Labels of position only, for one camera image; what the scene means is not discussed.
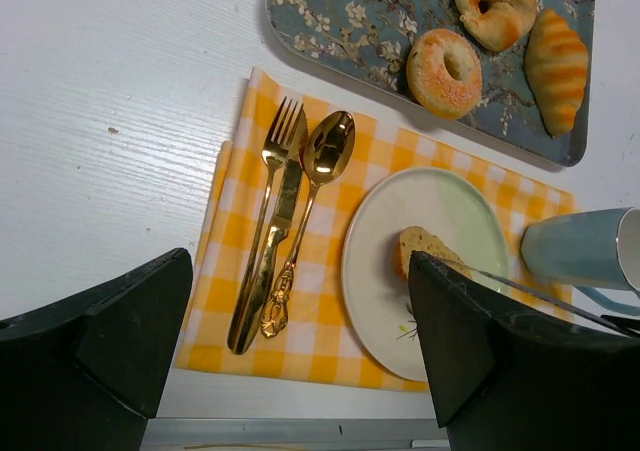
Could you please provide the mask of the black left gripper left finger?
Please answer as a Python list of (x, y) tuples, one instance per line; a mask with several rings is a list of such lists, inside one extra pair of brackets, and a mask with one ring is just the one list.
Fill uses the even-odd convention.
[(173, 249), (1, 322), (4, 450), (137, 450), (186, 312), (191, 256)]

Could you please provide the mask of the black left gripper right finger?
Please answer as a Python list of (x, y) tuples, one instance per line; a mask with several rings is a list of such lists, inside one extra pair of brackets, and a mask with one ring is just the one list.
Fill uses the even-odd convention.
[(415, 252), (408, 289), (454, 450), (635, 450), (639, 323), (538, 311)]

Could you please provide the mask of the metal serving tongs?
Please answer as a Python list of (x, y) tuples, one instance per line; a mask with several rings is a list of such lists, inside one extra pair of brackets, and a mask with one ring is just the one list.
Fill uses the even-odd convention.
[(600, 326), (603, 326), (605, 328), (608, 328), (610, 330), (619, 332), (620, 334), (623, 334), (625, 336), (629, 336), (629, 337), (633, 337), (633, 338), (638, 338), (639, 337), (639, 321), (638, 320), (633, 320), (631, 318), (622, 318), (622, 317), (617, 317), (617, 316), (610, 316), (610, 315), (601, 315), (601, 316), (597, 316), (589, 311), (583, 310), (581, 308), (578, 308), (572, 304), (566, 303), (562, 300), (559, 300), (555, 297), (552, 297), (550, 295), (546, 295), (538, 290), (536, 290), (535, 288), (529, 287), (529, 286), (525, 286), (522, 285), (520, 283), (514, 282), (509, 280), (508, 278), (504, 278), (483, 270), (479, 270), (470, 266), (467, 266), (465, 264), (459, 264), (459, 266), (461, 266), (462, 268), (468, 269), (470, 271), (476, 272), (481, 274), (482, 276), (492, 279), (494, 281), (500, 282), (504, 285), (507, 285), (511, 288), (517, 289), (521, 292), (527, 293), (531, 296), (536, 297), (537, 299), (543, 300), (547, 303), (550, 303), (564, 311), (570, 312), (576, 316), (579, 316), (581, 318), (587, 319), (591, 322), (594, 322)]

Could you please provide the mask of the brown bread slice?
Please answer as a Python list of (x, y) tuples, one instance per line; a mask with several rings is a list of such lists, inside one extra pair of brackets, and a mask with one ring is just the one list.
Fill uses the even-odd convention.
[(395, 273), (403, 281), (408, 280), (410, 258), (413, 251), (427, 252), (435, 257), (450, 260), (450, 267), (472, 279), (470, 271), (463, 267), (461, 258), (447, 247), (438, 236), (429, 233), (422, 227), (410, 226), (399, 233), (393, 255)]

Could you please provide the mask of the sugared ring donut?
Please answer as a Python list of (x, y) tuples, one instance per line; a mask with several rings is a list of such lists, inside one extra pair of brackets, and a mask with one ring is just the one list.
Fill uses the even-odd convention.
[(476, 52), (464, 37), (445, 28), (429, 30), (414, 42), (406, 77), (415, 100), (443, 119), (462, 118), (481, 98), (483, 79)]

